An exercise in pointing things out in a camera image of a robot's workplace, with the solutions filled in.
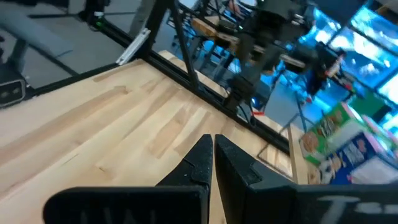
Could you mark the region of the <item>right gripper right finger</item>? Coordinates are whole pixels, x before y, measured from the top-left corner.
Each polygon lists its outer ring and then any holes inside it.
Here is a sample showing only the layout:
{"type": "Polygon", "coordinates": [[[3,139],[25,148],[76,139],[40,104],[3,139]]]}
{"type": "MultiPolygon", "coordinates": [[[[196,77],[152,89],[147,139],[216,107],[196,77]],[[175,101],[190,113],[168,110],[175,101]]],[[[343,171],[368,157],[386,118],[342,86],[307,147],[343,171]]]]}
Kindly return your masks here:
{"type": "Polygon", "coordinates": [[[215,169],[227,224],[292,224],[294,183],[221,134],[215,169]]]}

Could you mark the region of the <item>wooden workbench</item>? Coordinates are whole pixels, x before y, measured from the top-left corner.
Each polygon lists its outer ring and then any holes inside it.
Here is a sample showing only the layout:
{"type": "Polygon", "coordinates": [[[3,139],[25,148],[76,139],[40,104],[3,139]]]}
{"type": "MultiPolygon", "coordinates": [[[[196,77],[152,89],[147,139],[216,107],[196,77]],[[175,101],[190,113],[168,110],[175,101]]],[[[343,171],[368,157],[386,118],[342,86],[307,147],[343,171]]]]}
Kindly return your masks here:
{"type": "MultiPolygon", "coordinates": [[[[227,49],[230,50],[234,55],[236,55],[236,51],[238,49],[238,44],[239,44],[239,39],[237,37],[234,37],[232,35],[229,34],[225,34],[222,32],[218,32],[217,31],[217,25],[219,22],[219,19],[217,16],[206,16],[205,19],[200,19],[200,18],[194,18],[191,21],[191,25],[194,29],[196,29],[197,31],[200,31],[201,33],[203,33],[203,35],[211,40],[222,40],[227,42],[227,49]]],[[[260,54],[263,54],[265,52],[265,49],[263,47],[260,47],[258,45],[255,45],[253,50],[255,52],[258,52],[260,54]]],[[[305,64],[302,61],[299,61],[297,59],[294,59],[286,54],[281,54],[280,55],[280,59],[295,65],[296,67],[300,67],[300,68],[304,68],[305,64]]]]}

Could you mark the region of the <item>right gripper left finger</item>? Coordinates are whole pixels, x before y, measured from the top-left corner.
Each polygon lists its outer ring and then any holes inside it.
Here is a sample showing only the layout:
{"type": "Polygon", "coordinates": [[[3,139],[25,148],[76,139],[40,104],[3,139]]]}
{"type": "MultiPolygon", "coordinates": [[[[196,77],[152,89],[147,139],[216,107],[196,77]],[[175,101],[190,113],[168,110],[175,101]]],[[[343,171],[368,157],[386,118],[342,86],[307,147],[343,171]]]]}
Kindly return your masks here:
{"type": "Polygon", "coordinates": [[[213,167],[213,140],[204,134],[178,165],[157,186],[204,185],[211,186],[213,167]]]}

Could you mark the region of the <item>silver metal bracket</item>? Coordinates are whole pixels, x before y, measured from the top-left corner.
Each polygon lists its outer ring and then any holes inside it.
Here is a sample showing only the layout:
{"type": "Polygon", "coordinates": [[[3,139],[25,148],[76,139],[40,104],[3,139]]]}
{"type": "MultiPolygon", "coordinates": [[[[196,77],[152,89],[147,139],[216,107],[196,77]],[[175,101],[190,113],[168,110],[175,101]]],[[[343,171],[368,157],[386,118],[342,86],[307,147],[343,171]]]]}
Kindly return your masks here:
{"type": "Polygon", "coordinates": [[[134,54],[141,48],[141,46],[146,42],[149,37],[151,30],[148,28],[142,29],[139,35],[130,43],[127,49],[120,55],[116,60],[116,64],[124,65],[132,59],[134,54]]]}

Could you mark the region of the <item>blue Frosted Flakes cereal box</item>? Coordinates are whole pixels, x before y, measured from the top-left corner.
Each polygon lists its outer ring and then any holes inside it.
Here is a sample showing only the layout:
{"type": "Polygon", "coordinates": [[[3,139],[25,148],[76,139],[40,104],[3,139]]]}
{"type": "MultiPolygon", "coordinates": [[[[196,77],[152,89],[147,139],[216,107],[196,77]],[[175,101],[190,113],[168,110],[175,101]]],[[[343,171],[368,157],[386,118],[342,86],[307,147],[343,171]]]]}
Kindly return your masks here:
{"type": "Polygon", "coordinates": [[[392,184],[398,182],[398,159],[381,138],[361,132],[317,167],[319,184],[392,184]]]}

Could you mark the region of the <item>grey side table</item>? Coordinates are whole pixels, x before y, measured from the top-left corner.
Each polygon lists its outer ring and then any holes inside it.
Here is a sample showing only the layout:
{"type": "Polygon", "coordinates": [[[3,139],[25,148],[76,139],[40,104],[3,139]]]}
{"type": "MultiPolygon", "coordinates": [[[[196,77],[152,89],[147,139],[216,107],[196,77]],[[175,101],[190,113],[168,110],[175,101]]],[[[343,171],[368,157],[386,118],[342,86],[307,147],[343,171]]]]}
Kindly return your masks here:
{"type": "Polygon", "coordinates": [[[0,9],[0,29],[10,33],[22,45],[27,45],[47,60],[74,76],[75,72],[59,61],[59,57],[73,50],[73,45],[17,10],[0,9]]]}

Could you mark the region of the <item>black aluminium rig frame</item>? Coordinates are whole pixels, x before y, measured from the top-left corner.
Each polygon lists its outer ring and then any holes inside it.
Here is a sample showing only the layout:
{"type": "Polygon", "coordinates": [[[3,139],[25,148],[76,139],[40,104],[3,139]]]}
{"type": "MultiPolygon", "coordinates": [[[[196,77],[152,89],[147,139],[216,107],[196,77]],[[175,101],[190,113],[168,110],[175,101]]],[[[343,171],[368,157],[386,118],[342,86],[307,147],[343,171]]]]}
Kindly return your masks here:
{"type": "MultiPolygon", "coordinates": [[[[122,31],[120,28],[107,21],[102,15],[107,2],[108,0],[85,0],[85,8],[79,12],[77,16],[81,21],[87,23],[90,27],[93,27],[94,30],[106,35],[111,40],[124,47],[126,50],[134,39],[128,36],[128,34],[122,31]]],[[[232,94],[229,94],[228,96],[221,96],[221,94],[217,93],[215,90],[199,81],[199,76],[197,72],[194,71],[192,60],[188,55],[180,11],[189,12],[194,16],[202,18],[201,15],[187,8],[177,0],[156,0],[154,3],[154,9],[151,11],[149,20],[146,24],[146,27],[151,30],[151,33],[149,34],[146,42],[128,62],[132,62],[138,58],[142,59],[169,78],[176,81],[188,91],[195,94],[197,97],[206,101],[209,105],[213,106],[226,116],[235,120],[235,122],[252,131],[254,134],[269,144],[275,146],[282,152],[289,154],[289,141],[287,138],[283,137],[281,134],[277,133],[266,124],[261,123],[255,117],[246,119],[239,118],[234,110],[226,107],[226,102],[232,99],[232,94]],[[163,17],[168,10],[170,11],[170,16],[174,19],[175,30],[177,31],[177,37],[180,43],[183,61],[185,62],[185,66],[187,68],[186,72],[152,50],[152,46],[160,29],[163,17]]]]}

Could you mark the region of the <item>green Apple Jacks cereal box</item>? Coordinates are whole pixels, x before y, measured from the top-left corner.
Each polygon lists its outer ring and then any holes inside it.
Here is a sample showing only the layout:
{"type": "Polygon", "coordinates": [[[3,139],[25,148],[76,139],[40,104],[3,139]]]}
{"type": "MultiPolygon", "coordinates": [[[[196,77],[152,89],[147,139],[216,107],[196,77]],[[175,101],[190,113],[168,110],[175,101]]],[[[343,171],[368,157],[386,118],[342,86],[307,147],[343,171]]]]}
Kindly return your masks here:
{"type": "Polygon", "coordinates": [[[338,103],[300,139],[303,157],[316,166],[367,127],[358,112],[338,103]]]}

